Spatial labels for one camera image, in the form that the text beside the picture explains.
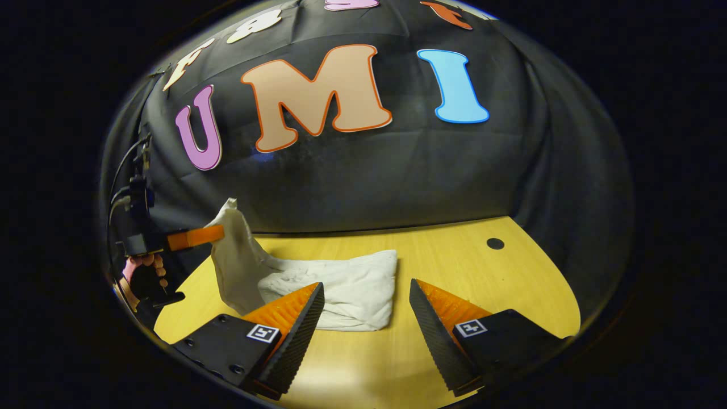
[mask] letter i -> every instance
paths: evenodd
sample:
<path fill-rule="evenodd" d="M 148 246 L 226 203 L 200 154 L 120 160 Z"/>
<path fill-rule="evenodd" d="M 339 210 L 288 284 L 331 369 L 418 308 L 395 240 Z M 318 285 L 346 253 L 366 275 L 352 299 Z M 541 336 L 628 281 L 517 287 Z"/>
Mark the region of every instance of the letter i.
<path fill-rule="evenodd" d="M 432 65 L 439 83 L 442 104 L 434 110 L 445 122 L 474 124 L 489 119 L 489 112 L 477 101 L 465 64 L 467 57 L 442 49 L 421 49 L 417 56 Z"/>

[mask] folded cloth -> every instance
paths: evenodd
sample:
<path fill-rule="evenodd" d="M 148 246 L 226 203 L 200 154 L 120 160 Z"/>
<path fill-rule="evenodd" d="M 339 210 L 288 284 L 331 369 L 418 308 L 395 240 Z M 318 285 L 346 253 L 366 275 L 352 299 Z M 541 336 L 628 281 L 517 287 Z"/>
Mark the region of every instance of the folded cloth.
<path fill-rule="evenodd" d="M 394 294 L 396 250 L 344 261 L 282 260 L 267 254 L 252 236 L 236 199 L 217 217 L 225 237 L 212 243 L 220 297 L 240 315 L 295 290 L 322 282 L 326 303 L 318 329 L 380 330 L 389 323 Z"/>

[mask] wooden table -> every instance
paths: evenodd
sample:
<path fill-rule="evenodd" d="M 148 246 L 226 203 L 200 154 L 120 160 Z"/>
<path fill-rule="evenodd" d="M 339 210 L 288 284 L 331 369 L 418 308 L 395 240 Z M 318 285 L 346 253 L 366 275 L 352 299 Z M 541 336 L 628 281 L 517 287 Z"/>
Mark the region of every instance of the wooden table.
<path fill-rule="evenodd" d="M 493 250 L 490 238 L 505 247 Z M 464 399 L 447 390 L 409 305 L 412 278 L 480 307 L 516 309 L 557 337 L 580 328 L 576 298 L 538 245 L 509 217 L 413 229 L 344 234 L 256 235 L 271 255 L 345 260 L 380 250 L 398 252 L 393 313 L 376 332 L 317 330 L 287 394 L 286 408 L 439 408 Z M 164 307 L 154 327 L 173 344 L 218 314 L 239 317 L 220 300 L 207 258 L 179 288 L 186 299 Z"/>

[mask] letter m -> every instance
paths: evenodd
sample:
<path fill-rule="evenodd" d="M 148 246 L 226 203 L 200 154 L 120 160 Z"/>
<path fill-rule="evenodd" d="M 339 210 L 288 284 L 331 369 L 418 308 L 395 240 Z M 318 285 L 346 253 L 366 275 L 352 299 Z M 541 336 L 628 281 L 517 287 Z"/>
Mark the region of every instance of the letter m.
<path fill-rule="evenodd" d="M 336 95 L 338 115 L 333 128 L 357 132 L 391 123 L 391 112 L 381 106 L 371 58 L 371 45 L 345 45 L 326 54 L 311 81 L 284 60 L 274 60 L 247 71 L 240 81 L 250 84 L 260 120 L 260 152 L 286 148 L 298 139 L 298 132 L 285 125 L 283 107 L 308 133 L 323 132 L 329 105 Z"/>

